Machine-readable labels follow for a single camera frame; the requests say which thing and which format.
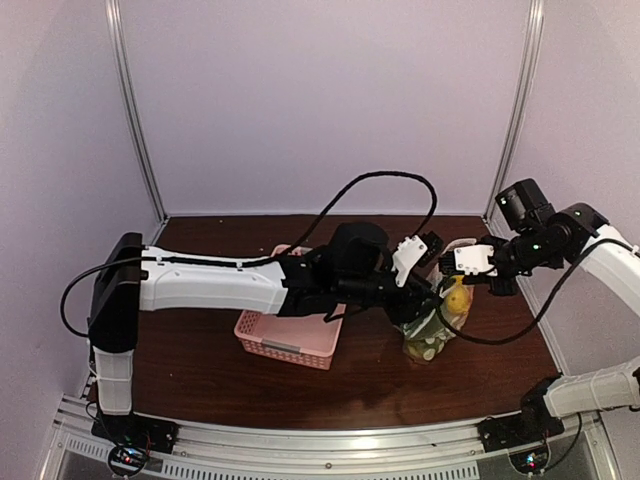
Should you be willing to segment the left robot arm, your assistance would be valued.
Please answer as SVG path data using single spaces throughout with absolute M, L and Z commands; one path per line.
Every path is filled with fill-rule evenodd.
M 138 234 L 121 237 L 96 277 L 88 320 L 106 429 L 123 444 L 137 442 L 144 424 L 132 411 L 133 352 L 138 315 L 165 309 L 231 309 L 285 318 L 342 318 L 381 308 L 395 325 L 408 323 L 434 295 L 413 280 L 441 252 L 433 232 L 408 237 L 396 249 L 375 224 L 343 223 L 330 241 L 295 254 L 292 247 L 261 258 L 224 258 L 145 247 Z

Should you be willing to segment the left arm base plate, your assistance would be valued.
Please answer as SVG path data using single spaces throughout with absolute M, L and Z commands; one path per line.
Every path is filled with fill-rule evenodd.
M 127 415 L 107 415 L 97 404 L 91 433 L 118 445 L 171 454 L 178 430 L 175 422 L 132 412 Z

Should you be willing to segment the yellow lemon toy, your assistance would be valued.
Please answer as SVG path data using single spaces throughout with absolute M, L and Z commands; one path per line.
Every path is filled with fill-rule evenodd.
M 452 287 L 445 297 L 445 306 L 451 315 L 466 315 L 472 305 L 472 291 L 464 285 Z

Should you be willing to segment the aluminium corner post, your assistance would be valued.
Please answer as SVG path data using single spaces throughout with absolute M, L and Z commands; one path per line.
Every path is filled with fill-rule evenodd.
M 143 131 L 129 65 L 120 2 L 117 0 L 106 0 L 105 12 L 114 53 L 116 74 L 119 80 L 126 122 L 135 157 L 141 170 L 142 180 L 149 196 L 156 221 L 163 223 L 168 219 L 168 214 L 161 198 Z
M 529 2 L 521 64 L 511 114 L 501 149 L 498 169 L 483 214 L 483 220 L 487 225 L 491 223 L 497 210 L 495 206 L 495 196 L 505 186 L 511 164 L 515 157 L 519 136 L 526 115 L 527 102 L 530 97 L 539 61 L 544 21 L 545 2 L 543 0 L 531 0 Z

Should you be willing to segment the right circuit board with LEDs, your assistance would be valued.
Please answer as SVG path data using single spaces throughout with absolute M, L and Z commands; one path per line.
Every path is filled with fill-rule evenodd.
M 522 475 L 535 475 L 542 472 L 550 460 L 550 451 L 539 447 L 528 451 L 516 451 L 509 454 L 513 469 Z

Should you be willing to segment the front aluminium frame rail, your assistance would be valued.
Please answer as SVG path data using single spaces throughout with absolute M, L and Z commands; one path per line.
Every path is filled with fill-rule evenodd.
M 119 479 L 106 461 L 112 444 L 91 434 L 86 399 L 64 395 L 47 432 L 35 479 Z M 131 479 L 622 479 L 597 414 L 582 414 L 544 444 L 488 451 L 478 430 L 484 419 L 413 427 L 352 430 L 251 429 L 171 419 L 171 453 L 151 453 Z M 536 447 L 553 465 L 521 473 Z

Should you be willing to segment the right aluminium corner post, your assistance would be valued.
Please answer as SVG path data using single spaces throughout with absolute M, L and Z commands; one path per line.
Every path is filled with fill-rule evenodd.
M 483 220 L 487 225 L 491 223 L 497 210 L 495 206 L 495 196 L 505 186 L 511 164 L 515 157 L 519 136 L 526 115 L 527 102 L 530 97 L 539 61 L 544 21 L 545 2 L 543 0 L 531 0 L 529 2 L 521 64 L 511 114 L 501 149 L 498 169 L 483 214 Z

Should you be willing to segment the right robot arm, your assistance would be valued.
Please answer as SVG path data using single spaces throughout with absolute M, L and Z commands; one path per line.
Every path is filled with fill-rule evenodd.
M 564 287 L 582 275 L 598 283 L 632 314 L 639 312 L 639 248 L 595 207 L 584 201 L 556 208 L 532 178 L 495 196 L 512 232 L 490 259 L 501 279 L 535 269 L 560 271 L 539 308 L 545 316 Z M 522 399 L 513 419 L 519 440 L 535 440 L 551 421 L 587 412 L 639 407 L 639 357 L 581 373 L 542 380 Z

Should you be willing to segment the pink perforated plastic basket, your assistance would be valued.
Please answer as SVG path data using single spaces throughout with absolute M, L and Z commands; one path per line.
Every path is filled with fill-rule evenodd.
M 324 321 L 323 314 L 278 317 L 286 297 L 280 276 L 253 278 L 263 289 L 259 301 L 245 305 L 234 334 L 248 353 L 275 360 L 328 370 L 338 343 L 342 321 Z

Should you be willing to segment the left aluminium corner post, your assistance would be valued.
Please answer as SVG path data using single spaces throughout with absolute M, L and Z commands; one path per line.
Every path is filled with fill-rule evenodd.
M 129 65 L 120 2 L 117 0 L 106 0 L 105 12 L 114 53 L 116 74 L 119 80 L 126 122 L 135 157 L 141 170 L 142 180 L 149 196 L 156 221 L 163 223 L 168 219 L 168 214 L 161 198 L 143 131 Z

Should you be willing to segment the left circuit board with LEDs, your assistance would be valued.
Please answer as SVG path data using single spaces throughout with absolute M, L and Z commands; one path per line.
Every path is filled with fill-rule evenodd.
M 114 446 L 107 456 L 107 466 L 118 476 L 131 476 L 140 473 L 148 464 L 150 456 L 133 447 Z

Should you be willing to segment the clear zip top bag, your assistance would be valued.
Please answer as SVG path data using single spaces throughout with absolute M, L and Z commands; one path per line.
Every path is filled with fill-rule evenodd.
M 442 317 L 451 326 L 457 330 L 461 330 L 466 323 L 470 310 L 466 315 L 455 316 L 451 315 L 445 306 L 445 297 L 450 289 L 456 285 L 464 285 L 461 275 L 454 276 L 443 286 L 443 294 L 441 296 L 443 301 L 438 309 Z M 464 286 L 470 289 L 474 296 L 474 287 L 469 285 Z M 435 357 L 442 352 L 446 343 L 455 337 L 455 334 L 447 329 L 441 322 L 440 316 L 435 309 L 433 309 L 429 316 L 425 316 L 409 324 L 401 325 L 398 327 L 398 330 L 403 337 L 404 354 L 413 362 L 421 364 L 428 364 L 433 361 Z

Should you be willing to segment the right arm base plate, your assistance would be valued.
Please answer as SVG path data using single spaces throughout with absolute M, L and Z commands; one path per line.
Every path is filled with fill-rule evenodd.
M 525 420 L 522 413 L 502 417 L 487 417 L 477 425 L 478 434 L 486 453 L 513 449 L 562 434 L 564 424 L 552 419 L 542 426 Z

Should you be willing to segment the circuit board with leds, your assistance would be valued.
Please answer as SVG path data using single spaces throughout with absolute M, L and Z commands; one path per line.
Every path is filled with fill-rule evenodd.
M 140 473 L 148 464 L 150 456 L 133 447 L 114 446 L 107 456 L 107 466 L 118 476 L 131 476 Z
M 539 447 L 528 451 L 516 451 L 509 454 L 513 469 L 522 475 L 535 475 L 542 472 L 550 460 L 550 451 Z

